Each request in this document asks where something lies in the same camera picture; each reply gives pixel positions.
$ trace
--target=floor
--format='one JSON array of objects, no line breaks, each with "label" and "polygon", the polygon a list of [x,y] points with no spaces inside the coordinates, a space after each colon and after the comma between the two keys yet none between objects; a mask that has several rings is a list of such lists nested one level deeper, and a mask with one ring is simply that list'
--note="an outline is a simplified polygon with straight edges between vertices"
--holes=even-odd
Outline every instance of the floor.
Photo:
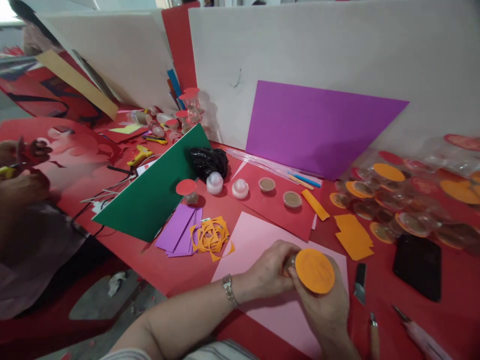
[{"label": "floor", "polygon": [[39,357],[38,360],[98,360],[106,355],[124,331],[146,310],[166,299],[150,284],[138,281],[138,275],[127,272],[118,292],[109,297],[109,279],[92,286],[70,312],[71,319],[107,319],[125,308],[115,325],[106,333]]}]

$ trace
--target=person's left hand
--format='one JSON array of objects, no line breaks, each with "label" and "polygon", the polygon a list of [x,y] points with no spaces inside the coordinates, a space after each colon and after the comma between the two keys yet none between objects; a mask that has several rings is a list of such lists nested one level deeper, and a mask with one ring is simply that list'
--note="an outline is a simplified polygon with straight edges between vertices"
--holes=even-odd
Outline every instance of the person's left hand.
[{"label": "person's left hand", "polygon": [[265,250],[253,266],[232,280],[232,289],[238,304],[254,299],[271,298],[292,290],[291,277],[283,275],[283,266],[290,255],[301,249],[291,242],[277,240]]},{"label": "person's left hand", "polygon": [[[17,163],[16,150],[18,141],[7,140],[0,142],[0,167],[11,166]],[[31,144],[27,144],[30,148],[33,156],[38,158],[40,163],[44,163],[50,159],[49,153],[53,150],[47,146],[45,141],[32,141]]]}]

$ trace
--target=white foam board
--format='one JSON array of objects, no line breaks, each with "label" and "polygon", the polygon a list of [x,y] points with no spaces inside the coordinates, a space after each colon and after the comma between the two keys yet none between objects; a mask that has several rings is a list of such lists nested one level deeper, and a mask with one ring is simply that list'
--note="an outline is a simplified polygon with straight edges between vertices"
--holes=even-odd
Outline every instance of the white foam board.
[{"label": "white foam board", "polygon": [[169,95],[173,68],[161,10],[92,11],[40,15],[127,104],[177,109]]},{"label": "white foam board", "polygon": [[[480,135],[478,6],[365,0],[190,9],[209,136],[245,149],[258,80],[410,101],[372,144],[400,154],[447,133]],[[279,126],[297,138],[308,131],[294,119]]]}]

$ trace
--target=blue pencil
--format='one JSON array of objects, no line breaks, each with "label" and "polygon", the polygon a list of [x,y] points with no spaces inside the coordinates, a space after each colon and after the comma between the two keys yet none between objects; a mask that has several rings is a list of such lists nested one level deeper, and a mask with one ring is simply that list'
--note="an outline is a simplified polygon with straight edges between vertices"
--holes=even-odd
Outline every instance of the blue pencil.
[{"label": "blue pencil", "polygon": [[294,173],[291,173],[290,171],[288,172],[290,175],[293,175],[294,177],[296,177],[297,179],[300,179],[304,182],[306,182],[307,184],[310,184],[316,188],[321,188],[322,186],[318,183],[318,182],[315,182],[315,181],[312,181],[306,177],[303,177],[303,176],[300,176],[300,175],[297,175],[297,174],[294,174]]}]

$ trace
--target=black phone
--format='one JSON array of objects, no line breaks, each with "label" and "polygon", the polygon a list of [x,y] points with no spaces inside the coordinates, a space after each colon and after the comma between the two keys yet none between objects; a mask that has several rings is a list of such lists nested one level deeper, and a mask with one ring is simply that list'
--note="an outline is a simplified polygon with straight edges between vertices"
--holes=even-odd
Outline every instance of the black phone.
[{"label": "black phone", "polygon": [[396,245],[393,272],[427,299],[442,298],[442,249],[430,240],[402,235]]}]

